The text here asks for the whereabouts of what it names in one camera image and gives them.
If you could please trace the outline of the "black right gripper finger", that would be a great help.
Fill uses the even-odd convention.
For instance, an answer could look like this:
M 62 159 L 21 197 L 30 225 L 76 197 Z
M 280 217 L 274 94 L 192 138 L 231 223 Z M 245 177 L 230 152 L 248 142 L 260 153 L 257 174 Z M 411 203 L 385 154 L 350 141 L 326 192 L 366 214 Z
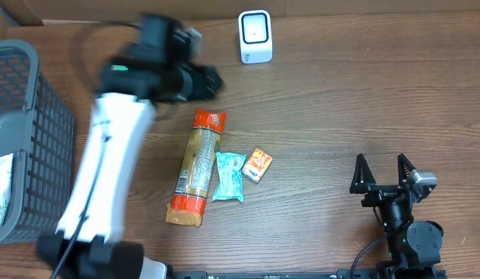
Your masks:
M 364 154 L 358 154 L 355 163 L 354 176 L 350 186 L 350 193 L 366 194 L 369 191 L 374 191 L 376 186 L 376 180 L 372 175 Z
M 406 183 L 407 177 L 409 174 L 414 171 L 416 168 L 410 163 L 407 157 L 401 153 L 397 157 L 398 159 L 398 173 L 399 173 L 399 184 L 403 185 Z

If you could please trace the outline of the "orange tissue packet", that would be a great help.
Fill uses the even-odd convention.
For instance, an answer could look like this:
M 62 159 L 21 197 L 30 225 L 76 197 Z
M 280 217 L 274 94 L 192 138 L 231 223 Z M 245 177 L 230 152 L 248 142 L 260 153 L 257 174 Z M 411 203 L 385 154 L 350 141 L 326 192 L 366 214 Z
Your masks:
M 244 164 L 242 172 L 246 178 L 258 184 L 271 166 L 272 161 L 272 156 L 257 148 Z

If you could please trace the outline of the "teal snack packet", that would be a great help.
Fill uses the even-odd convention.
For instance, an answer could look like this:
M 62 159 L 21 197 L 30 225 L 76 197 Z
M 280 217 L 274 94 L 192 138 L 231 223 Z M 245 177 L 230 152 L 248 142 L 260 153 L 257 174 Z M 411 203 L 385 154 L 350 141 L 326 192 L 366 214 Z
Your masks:
M 242 168 L 245 161 L 245 155 L 216 153 L 219 183 L 212 196 L 213 201 L 236 199 L 244 202 Z

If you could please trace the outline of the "orange spaghetti packet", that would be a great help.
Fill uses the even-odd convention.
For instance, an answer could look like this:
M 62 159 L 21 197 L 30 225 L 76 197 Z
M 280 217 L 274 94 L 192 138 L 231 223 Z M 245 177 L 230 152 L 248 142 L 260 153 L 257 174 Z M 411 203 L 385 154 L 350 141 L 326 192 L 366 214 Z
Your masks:
M 226 117 L 225 112 L 195 110 L 178 182 L 167 204 L 167 223 L 196 227 L 202 224 Z

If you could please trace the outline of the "white shampoo tube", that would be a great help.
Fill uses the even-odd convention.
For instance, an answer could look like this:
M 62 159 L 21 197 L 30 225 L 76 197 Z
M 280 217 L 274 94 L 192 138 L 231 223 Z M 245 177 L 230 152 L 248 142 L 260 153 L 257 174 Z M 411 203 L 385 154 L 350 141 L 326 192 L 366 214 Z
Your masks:
M 0 157 L 0 227 L 4 223 L 12 194 L 13 157 L 13 153 Z

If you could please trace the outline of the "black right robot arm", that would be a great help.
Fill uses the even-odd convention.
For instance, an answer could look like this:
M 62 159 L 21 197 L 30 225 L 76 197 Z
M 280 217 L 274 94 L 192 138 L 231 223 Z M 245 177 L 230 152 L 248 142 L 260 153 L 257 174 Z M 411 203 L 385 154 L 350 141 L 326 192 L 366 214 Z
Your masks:
M 416 221 L 413 205 L 427 198 L 437 186 L 430 171 L 418 170 L 404 154 L 399 154 L 398 183 L 377 184 L 364 155 L 356 157 L 350 193 L 363 195 L 363 207 L 373 209 L 384 235 L 368 244 L 355 257 L 349 278 L 442 279 L 447 272 L 435 268 L 440 263 L 444 230 L 433 221 Z M 373 270 L 358 270 L 359 260 L 377 244 L 386 241 L 387 261 Z

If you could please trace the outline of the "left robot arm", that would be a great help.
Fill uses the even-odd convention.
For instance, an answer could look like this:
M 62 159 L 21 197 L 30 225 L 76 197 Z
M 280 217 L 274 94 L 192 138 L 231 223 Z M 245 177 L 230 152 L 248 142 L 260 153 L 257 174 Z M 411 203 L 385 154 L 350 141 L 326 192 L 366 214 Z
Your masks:
M 173 278 L 139 243 L 123 240 L 129 186 L 158 103 L 211 100 L 222 79 L 197 65 L 202 35 L 177 19 L 146 14 L 140 37 L 109 59 L 95 86 L 88 142 L 67 207 L 37 255 L 52 277 Z

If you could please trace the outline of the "white barcode scanner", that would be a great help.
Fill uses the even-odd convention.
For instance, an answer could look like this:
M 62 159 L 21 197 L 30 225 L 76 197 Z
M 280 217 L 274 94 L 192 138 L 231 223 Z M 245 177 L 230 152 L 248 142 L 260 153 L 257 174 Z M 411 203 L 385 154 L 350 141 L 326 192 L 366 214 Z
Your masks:
M 273 57 L 271 17 L 266 10 L 249 10 L 238 16 L 240 59 L 244 64 L 267 63 Z

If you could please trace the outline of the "brown cardboard backboard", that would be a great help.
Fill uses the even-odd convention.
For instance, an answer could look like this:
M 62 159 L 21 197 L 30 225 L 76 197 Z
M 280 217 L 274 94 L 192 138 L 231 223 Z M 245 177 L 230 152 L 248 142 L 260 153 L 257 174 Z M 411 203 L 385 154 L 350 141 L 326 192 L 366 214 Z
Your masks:
M 480 0 L 0 0 L 22 25 L 44 20 L 137 21 L 143 12 L 177 19 L 234 19 L 263 9 L 273 17 L 480 10 Z

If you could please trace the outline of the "dark grey plastic basket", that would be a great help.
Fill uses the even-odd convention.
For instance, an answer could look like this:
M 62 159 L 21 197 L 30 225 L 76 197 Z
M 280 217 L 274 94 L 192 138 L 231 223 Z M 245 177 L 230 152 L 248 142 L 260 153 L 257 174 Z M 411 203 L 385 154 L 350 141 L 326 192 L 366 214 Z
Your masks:
M 0 157 L 13 155 L 0 244 L 55 229 L 71 193 L 77 123 L 24 40 L 0 41 Z

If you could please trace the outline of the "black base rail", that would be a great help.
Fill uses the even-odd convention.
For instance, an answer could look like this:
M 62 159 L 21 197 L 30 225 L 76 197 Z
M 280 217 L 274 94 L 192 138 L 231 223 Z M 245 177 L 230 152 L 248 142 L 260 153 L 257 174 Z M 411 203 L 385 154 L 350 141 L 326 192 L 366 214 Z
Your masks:
M 380 274 L 373 269 L 359 269 L 351 276 L 350 269 L 339 269 L 334 272 L 292 272 L 292 273 L 207 273 L 205 271 L 175 271 L 176 279 L 448 279 L 445 270 L 437 270 L 433 275 L 428 271 L 397 271 L 394 275 Z

